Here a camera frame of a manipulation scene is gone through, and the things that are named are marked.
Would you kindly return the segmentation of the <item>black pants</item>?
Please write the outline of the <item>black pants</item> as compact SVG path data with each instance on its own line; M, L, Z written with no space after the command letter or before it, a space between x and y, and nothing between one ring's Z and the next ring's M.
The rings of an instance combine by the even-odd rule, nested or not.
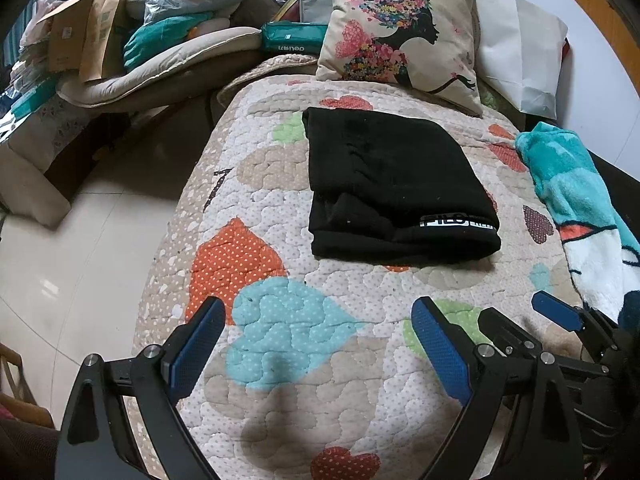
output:
M316 257L432 266L500 249L500 221L486 188L436 122L309 107L303 124Z

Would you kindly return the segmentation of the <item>teal white fleece blanket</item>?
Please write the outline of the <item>teal white fleece blanket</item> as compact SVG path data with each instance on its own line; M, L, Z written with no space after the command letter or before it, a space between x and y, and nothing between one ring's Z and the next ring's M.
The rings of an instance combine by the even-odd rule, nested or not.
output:
M637 335L639 242L578 134L538 122L516 137L515 149L558 228L582 302Z

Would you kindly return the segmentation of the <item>wooden chair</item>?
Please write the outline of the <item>wooden chair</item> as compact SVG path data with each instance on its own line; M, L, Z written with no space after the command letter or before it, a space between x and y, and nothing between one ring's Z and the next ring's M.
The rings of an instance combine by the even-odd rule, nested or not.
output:
M4 344L1 346L1 378L9 387L9 392L1 391L2 408L21 422L55 428L50 412L37 403L29 388L21 355Z

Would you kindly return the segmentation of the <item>heart pattern quilted bedspread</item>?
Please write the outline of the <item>heart pattern quilted bedspread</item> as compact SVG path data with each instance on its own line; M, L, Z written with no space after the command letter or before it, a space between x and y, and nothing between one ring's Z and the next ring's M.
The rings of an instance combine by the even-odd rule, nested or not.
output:
M218 94L224 114L183 189L142 295L141 350L164 341L209 296L227 321L191 395L186 428L224 479L415 479L459 413L413 333L429 296L481 342L493 307L570 358L572 333L530 305L544 290L578 304L563 247L514 140L522 122L478 117L389 84L320 81L285 54ZM318 259L308 217L308 107L428 119L456 140L500 220L501 247L457 266Z

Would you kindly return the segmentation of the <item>white paper bag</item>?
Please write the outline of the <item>white paper bag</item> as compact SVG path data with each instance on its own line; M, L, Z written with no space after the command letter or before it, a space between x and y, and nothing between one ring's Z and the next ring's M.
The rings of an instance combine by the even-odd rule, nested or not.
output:
M519 112L554 119L567 24L526 0L475 3L480 78Z

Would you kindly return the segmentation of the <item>beige cushioned lounge pad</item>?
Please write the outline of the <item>beige cushioned lounge pad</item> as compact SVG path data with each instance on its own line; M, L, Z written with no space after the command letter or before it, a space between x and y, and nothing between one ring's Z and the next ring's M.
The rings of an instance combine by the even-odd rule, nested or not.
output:
M91 82L81 82L78 75L62 76L56 85L56 94L73 106L96 108L120 101L210 58L258 50L261 44L262 34L257 28L221 29L171 47L126 75Z

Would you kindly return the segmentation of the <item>floral woman print pillow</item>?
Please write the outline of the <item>floral woman print pillow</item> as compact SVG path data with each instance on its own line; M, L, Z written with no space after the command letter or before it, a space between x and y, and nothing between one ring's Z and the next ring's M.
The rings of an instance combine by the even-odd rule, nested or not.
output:
M331 0L320 80L396 84L480 116L475 0Z

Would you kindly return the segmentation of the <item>teal folded cloth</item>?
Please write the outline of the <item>teal folded cloth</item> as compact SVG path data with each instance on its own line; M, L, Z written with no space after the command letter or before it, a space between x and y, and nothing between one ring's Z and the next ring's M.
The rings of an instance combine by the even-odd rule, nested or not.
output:
M122 60L127 73L186 40L191 29L210 20L212 12L170 16L139 27L122 50Z

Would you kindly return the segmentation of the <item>brown cardboard box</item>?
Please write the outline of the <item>brown cardboard box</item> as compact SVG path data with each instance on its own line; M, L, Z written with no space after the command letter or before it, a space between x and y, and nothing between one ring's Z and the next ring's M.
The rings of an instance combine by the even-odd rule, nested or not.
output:
M122 49L131 18L127 0L66 0L42 19L51 23L47 69L76 70L82 82L124 72Z

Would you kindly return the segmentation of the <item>teal tissue pack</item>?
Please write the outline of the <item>teal tissue pack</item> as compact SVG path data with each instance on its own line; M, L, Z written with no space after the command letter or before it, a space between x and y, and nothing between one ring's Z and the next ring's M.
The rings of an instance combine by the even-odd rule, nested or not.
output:
M268 52L318 55L328 26L299 22L262 25L262 48Z

